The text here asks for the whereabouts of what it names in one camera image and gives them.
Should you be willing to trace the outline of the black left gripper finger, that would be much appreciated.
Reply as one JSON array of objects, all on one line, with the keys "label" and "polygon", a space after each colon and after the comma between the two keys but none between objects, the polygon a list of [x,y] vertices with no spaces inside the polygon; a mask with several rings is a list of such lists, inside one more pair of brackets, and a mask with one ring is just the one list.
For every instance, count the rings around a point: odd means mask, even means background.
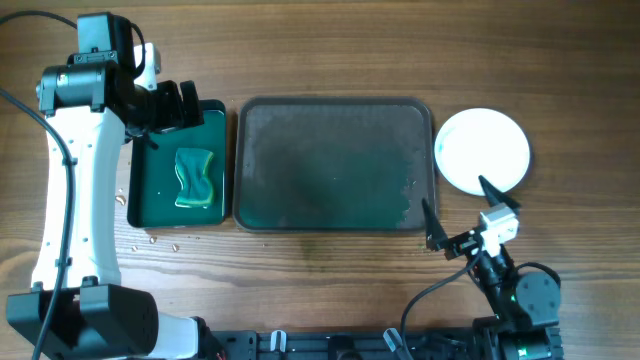
[{"label": "black left gripper finger", "polygon": [[157,150],[159,145],[151,139],[152,134],[164,134],[183,125],[183,101],[178,86],[174,81],[165,81],[157,85],[151,92],[151,114],[144,133],[144,142]]},{"label": "black left gripper finger", "polygon": [[192,128],[204,123],[203,110],[193,81],[180,83],[183,99],[183,128]]}]

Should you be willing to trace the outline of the white plate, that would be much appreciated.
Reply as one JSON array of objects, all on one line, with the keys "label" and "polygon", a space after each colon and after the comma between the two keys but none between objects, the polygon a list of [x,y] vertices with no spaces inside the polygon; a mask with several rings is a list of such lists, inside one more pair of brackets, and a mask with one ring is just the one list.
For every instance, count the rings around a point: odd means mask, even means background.
[{"label": "white plate", "polygon": [[451,116],[434,142],[441,175],[455,188],[484,194],[479,178],[502,192],[516,187],[531,165],[531,148],[523,129],[509,116],[488,108],[471,108]]}]

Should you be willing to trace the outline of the dark grey serving tray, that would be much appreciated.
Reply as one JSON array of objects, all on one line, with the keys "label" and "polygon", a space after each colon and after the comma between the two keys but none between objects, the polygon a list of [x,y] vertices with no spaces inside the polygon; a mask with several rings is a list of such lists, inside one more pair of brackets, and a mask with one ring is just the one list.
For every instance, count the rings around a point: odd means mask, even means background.
[{"label": "dark grey serving tray", "polygon": [[232,214],[254,233],[419,233],[437,207],[413,97],[256,97],[239,112]]}]

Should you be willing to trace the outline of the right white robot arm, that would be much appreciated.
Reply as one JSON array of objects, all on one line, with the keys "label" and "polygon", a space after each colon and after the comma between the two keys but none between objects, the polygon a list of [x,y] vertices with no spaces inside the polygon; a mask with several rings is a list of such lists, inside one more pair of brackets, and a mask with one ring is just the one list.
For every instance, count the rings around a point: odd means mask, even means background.
[{"label": "right white robot arm", "polygon": [[466,264],[411,302],[467,274],[493,314],[475,319],[458,334],[438,334],[444,349],[468,359],[561,359],[560,276],[537,262],[514,263],[506,243],[518,235],[520,204],[484,176],[478,180],[489,208],[479,214],[475,227],[459,235],[448,236],[428,202],[422,201],[427,248],[442,251],[448,260],[463,257]]}]

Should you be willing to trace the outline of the black tub of green water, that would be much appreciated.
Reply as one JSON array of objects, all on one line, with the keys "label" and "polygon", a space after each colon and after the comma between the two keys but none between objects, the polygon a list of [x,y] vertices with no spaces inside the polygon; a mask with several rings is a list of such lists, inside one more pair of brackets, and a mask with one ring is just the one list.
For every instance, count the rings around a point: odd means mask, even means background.
[{"label": "black tub of green water", "polygon": [[[127,220],[136,228],[218,225],[228,214],[227,119],[218,100],[202,100],[204,123],[167,134],[153,134],[156,150],[141,141],[133,144]],[[175,204],[181,189],[175,172],[180,148],[207,150],[213,154],[207,170],[212,203],[205,207]]]}]

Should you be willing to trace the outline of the green and yellow sponge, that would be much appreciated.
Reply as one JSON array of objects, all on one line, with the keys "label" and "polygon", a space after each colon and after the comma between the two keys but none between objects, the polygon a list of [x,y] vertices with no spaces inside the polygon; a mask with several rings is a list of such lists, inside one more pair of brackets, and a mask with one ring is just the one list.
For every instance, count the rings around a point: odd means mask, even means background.
[{"label": "green and yellow sponge", "polygon": [[214,202],[209,170],[214,153],[201,148],[178,148],[175,173],[180,183],[175,205],[181,208],[208,208]]}]

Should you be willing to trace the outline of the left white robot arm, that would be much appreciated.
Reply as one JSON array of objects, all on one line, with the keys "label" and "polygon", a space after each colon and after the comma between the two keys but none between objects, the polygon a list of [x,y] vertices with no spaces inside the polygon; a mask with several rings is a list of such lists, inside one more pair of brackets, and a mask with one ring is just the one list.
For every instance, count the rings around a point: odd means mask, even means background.
[{"label": "left white robot arm", "polygon": [[199,125],[195,85],[137,84],[113,61],[53,66],[35,119],[48,134],[42,247],[31,289],[7,300],[8,323],[52,359],[211,359],[217,340],[198,317],[161,313],[124,287],[114,240],[116,172],[131,137]]}]

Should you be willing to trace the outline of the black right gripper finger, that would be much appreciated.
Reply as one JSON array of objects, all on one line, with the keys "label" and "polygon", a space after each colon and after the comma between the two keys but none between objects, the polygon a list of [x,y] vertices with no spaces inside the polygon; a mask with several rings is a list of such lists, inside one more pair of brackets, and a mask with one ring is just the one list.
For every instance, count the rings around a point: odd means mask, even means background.
[{"label": "black right gripper finger", "polygon": [[504,204],[511,210],[519,210],[521,204],[492,185],[484,176],[478,177],[484,197],[490,207]]},{"label": "black right gripper finger", "polygon": [[432,251],[440,251],[446,246],[448,236],[426,198],[421,200],[421,205],[425,218],[426,246]]}]

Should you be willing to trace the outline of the black mounting rail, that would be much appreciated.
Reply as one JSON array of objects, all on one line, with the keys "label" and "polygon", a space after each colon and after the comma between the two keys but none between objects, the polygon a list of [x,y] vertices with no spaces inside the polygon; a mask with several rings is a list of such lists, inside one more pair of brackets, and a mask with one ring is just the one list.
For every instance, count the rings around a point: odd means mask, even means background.
[{"label": "black mounting rail", "polygon": [[400,344],[395,329],[384,332],[271,333],[214,331],[215,359],[229,360],[563,360],[557,328],[493,334],[472,328],[410,332]]}]

